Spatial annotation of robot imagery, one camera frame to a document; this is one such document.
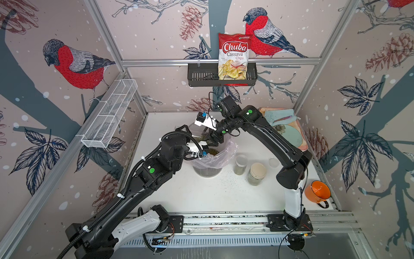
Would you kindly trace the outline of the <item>clear jar lid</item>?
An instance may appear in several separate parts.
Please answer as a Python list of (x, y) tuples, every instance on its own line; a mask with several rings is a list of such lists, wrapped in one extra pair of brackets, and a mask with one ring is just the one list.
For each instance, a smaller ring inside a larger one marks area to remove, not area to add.
[(269, 166), (272, 167), (272, 168), (277, 168), (280, 165), (279, 160), (276, 159), (276, 158), (270, 158), (268, 160), (268, 163), (269, 163)]

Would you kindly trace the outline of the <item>tall clear bean jar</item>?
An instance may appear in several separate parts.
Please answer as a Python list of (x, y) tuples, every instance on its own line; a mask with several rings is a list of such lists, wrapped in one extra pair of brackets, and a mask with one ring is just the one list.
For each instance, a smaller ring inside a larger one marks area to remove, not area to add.
[(210, 128), (206, 126), (197, 126), (196, 124), (192, 123), (189, 126), (189, 130), (192, 133), (193, 138), (200, 144), (203, 151), (208, 153), (209, 147), (207, 140)]

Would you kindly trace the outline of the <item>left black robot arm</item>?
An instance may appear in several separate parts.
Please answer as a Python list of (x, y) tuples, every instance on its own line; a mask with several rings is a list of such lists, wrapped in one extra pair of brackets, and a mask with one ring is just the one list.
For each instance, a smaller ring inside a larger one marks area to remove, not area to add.
[(109, 259), (137, 235), (167, 228), (169, 214), (161, 205), (128, 222), (125, 217), (170, 180), (184, 160), (191, 159), (189, 142), (195, 144), (199, 153), (203, 152), (187, 125), (166, 133), (158, 146), (133, 167), (124, 188), (104, 209), (82, 224), (69, 226), (66, 235), (70, 243), (58, 258), (62, 259), (75, 248), (78, 259)]

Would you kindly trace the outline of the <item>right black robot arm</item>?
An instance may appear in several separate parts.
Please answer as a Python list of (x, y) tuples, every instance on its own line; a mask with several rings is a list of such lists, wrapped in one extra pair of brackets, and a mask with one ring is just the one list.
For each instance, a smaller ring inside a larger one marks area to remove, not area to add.
[(212, 118), (208, 112), (199, 112), (195, 124), (210, 128), (208, 140), (212, 146), (221, 144), (226, 134), (242, 129), (259, 140), (276, 156), (282, 165), (276, 179), (285, 189), (285, 208), (282, 218), (284, 227), (296, 231), (306, 216), (303, 194), (312, 154), (310, 151), (302, 151), (293, 146), (254, 106), (241, 108), (231, 97), (222, 99), (216, 106), (223, 116), (222, 120)]

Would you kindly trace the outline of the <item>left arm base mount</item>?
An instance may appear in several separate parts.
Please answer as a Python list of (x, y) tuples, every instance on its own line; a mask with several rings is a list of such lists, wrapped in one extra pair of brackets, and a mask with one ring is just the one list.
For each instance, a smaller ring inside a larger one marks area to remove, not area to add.
[(183, 215), (172, 215), (168, 220), (162, 220), (160, 226), (147, 234), (173, 234), (182, 233), (184, 226)]

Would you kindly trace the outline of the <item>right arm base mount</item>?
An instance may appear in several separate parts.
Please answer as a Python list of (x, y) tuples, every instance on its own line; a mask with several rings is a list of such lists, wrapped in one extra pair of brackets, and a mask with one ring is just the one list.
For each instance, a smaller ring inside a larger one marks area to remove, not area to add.
[(307, 214), (293, 218), (288, 214), (268, 214), (266, 227), (272, 232), (312, 232), (313, 226)]

